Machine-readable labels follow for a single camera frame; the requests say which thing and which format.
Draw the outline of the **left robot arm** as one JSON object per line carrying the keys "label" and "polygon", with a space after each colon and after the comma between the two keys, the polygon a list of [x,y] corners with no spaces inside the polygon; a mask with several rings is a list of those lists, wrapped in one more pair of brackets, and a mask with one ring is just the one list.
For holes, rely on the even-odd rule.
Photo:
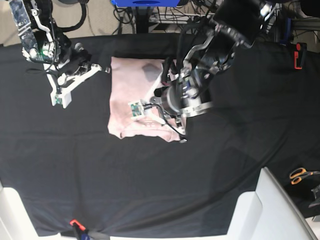
{"label": "left robot arm", "polygon": [[131,118],[151,117],[186,142],[184,120],[213,107],[211,80],[230,68],[237,47],[252,47],[276,4],[274,0],[223,0],[220,5],[213,1],[200,22],[181,31],[176,62],[164,61],[161,95],[130,103]]}

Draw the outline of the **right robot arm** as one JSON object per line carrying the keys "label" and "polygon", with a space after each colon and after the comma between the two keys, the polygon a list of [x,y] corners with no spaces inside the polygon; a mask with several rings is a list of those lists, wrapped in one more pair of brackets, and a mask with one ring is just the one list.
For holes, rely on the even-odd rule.
{"label": "right robot arm", "polygon": [[78,42],[72,46],[67,32],[79,29],[87,17],[87,1],[80,0],[80,21],[59,27],[53,18],[50,0],[10,0],[12,18],[28,62],[42,64],[52,91],[51,104],[63,108],[72,101],[72,91],[98,72],[110,73],[109,67],[91,62],[91,54]]}

